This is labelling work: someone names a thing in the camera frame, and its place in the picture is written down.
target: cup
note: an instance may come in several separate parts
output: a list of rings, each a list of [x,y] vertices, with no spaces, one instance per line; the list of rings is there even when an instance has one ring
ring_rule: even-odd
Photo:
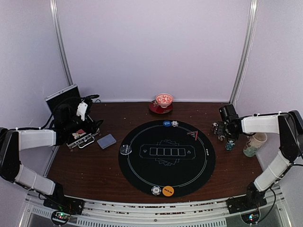
[[[243,149],[243,153],[247,157],[253,157],[266,141],[266,133],[256,133],[253,136],[249,136]]]

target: wooden table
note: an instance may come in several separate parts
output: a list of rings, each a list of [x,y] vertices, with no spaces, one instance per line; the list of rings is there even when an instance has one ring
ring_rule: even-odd
[[[70,151],[61,146],[53,161],[48,178],[64,186],[69,196],[91,200],[167,203],[205,201],[245,194],[246,186],[262,173],[256,157],[243,154],[245,136],[240,136],[235,148],[225,150],[212,134],[213,122],[221,120],[222,103],[174,103],[172,112],[165,115],[151,113],[148,103],[99,103],[91,108],[93,119],[105,119],[101,136],[111,133],[117,143],[102,150],[95,142],[87,148]],[[133,187],[121,173],[118,163],[123,138],[135,127],[148,121],[168,119],[186,122],[201,130],[212,142],[216,153],[216,167],[208,183],[190,195],[179,198],[160,198],[147,195]]]

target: white wall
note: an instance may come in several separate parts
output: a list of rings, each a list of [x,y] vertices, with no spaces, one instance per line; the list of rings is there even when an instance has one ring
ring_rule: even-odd
[[[44,98],[67,86],[49,0],[0,0],[0,127],[42,126]],[[51,148],[24,150],[21,162],[42,173]],[[0,226],[14,227],[26,191],[0,179]]]
[[[82,95],[102,101],[228,101],[250,0],[58,0]]]
[[[236,109],[241,116],[293,109],[303,115],[303,1],[260,1],[253,47]],[[258,155],[264,167],[276,156],[278,147],[278,136],[270,135]],[[294,226],[302,226],[303,168],[293,167],[281,186]]]

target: robotic arm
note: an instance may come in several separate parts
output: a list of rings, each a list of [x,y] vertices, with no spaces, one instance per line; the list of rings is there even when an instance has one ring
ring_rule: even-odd
[[[303,158],[303,120],[296,110],[242,118],[239,118],[233,105],[221,107],[219,111],[222,121],[213,123],[212,130],[220,140],[236,141],[239,134],[252,135],[256,132],[280,135],[278,154],[267,169],[248,185],[244,197],[227,201],[230,213],[265,205],[265,192],[284,177],[299,156]]]
[[[63,186],[47,179],[35,171],[21,164],[19,151],[38,148],[52,147],[65,143],[72,133],[82,129],[87,133],[95,133],[101,121],[89,118],[88,113],[92,100],[85,98],[74,110],[68,104],[62,104],[54,114],[51,125],[54,128],[36,130],[25,129],[8,130],[0,128],[0,176],[16,183],[26,189],[35,190],[44,197],[44,205],[67,213],[81,214],[83,200],[64,196]]]

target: poker chip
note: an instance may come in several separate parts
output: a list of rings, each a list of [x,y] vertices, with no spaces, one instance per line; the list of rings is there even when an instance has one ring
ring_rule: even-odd
[[[179,125],[179,123],[178,123],[177,121],[172,121],[172,122],[171,122],[171,125],[172,125],[173,127],[177,127],[177,126]]]
[[[165,127],[170,127],[170,126],[171,126],[171,122],[170,122],[170,121],[164,121],[164,122],[163,122],[163,125],[164,125]]]
[[[161,194],[161,188],[159,186],[153,186],[151,189],[152,194],[154,195],[160,195]]]
[[[174,194],[175,190],[173,187],[171,186],[165,186],[162,190],[163,195],[169,197],[172,196]]]
[[[120,154],[121,155],[128,155],[132,152],[132,148],[128,145],[122,145],[120,147]]]

